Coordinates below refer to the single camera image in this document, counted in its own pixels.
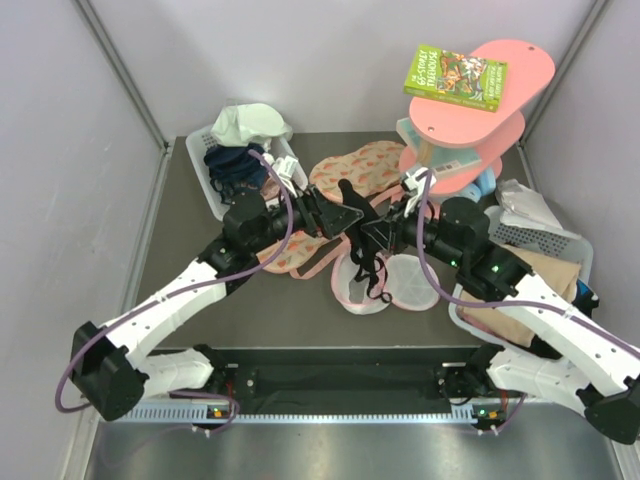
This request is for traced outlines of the black bra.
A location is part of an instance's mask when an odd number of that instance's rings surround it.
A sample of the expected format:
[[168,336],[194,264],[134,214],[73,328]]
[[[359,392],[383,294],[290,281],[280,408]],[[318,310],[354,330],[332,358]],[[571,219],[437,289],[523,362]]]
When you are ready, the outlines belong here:
[[352,183],[347,179],[338,182],[342,194],[342,203],[345,206],[353,207],[361,211],[363,217],[346,230],[346,235],[350,241],[349,257],[352,263],[358,266],[354,280],[358,283],[367,282],[366,295],[371,300],[380,300],[384,304],[392,301],[392,295],[384,289],[377,291],[380,282],[378,274],[384,273],[383,280],[386,281],[388,274],[384,261],[378,256],[380,247],[371,240],[362,230],[362,226],[373,220],[377,220],[379,215],[371,206],[369,201],[357,193]]

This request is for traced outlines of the white mesh pink-trim laundry bag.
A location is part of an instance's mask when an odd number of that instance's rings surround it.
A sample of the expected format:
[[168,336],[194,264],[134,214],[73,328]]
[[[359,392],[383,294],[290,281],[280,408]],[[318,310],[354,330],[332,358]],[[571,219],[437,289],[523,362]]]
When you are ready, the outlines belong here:
[[427,311],[440,300],[413,255],[378,257],[373,279],[376,283],[370,288],[365,271],[348,253],[342,254],[332,269],[332,292],[346,311],[360,316],[379,313],[391,305],[407,311]]

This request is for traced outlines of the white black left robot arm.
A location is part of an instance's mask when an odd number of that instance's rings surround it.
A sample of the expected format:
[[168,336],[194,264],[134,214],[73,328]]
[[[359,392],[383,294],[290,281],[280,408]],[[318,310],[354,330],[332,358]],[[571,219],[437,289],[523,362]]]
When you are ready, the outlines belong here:
[[285,192],[277,206],[258,193],[236,195],[221,233],[174,280],[128,312],[101,325],[88,321],[73,334],[64,379],[102,419],[115,421],[142,400],[181,390],[216,396],[227,374],[206,346],[157,355],[155,348],[189,319],[238,290],[267,266],[258,258],[285,247],[302,231],[333,240],[356,229],[365,201],[333,201],[310,185]]

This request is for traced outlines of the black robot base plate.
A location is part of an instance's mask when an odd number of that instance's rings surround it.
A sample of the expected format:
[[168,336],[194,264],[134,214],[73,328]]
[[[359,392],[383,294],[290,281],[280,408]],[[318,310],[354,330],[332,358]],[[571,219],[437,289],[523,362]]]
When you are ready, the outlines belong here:
[[217,348],[202,392],[233,398],[243,414],[443,413],[462,402],[514,398],[467,377],[475,347]]

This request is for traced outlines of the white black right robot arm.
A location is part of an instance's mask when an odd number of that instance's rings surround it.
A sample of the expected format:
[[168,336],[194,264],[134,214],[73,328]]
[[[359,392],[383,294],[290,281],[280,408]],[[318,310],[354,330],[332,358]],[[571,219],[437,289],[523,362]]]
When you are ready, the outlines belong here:
[[467,370],[469,388],[487,396],[519,391],[561,405],[599,433],[626,445],[639,438],[639,350],[597,325],[565,301],[524,260],[493,242],[490,220],[464,198],[445,201],[438,218],[406,213],[402,205],[363,223],[380,248],[413,245],[456,269],[457,283],[475,297],[473,307],[498,311],[527,327],[559,353],[557,360],[496,349]]

